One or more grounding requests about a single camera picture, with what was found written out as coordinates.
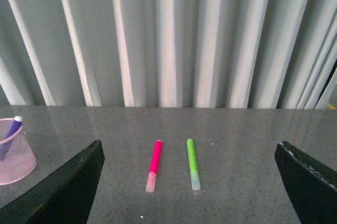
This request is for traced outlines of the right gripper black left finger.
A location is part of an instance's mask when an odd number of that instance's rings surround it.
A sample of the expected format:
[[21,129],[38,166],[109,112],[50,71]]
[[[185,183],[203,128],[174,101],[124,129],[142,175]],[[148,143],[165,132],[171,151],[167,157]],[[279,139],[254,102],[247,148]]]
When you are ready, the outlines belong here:
[[1,208],[1,223],[87,223],[105,156],[95,140]]

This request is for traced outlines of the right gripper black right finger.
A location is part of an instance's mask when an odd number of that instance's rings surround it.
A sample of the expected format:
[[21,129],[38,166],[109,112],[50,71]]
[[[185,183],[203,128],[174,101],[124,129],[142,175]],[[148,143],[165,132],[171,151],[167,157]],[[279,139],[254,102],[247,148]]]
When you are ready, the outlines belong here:
[[336,223],[336,171],[286,141],[274,157],[300,222]]

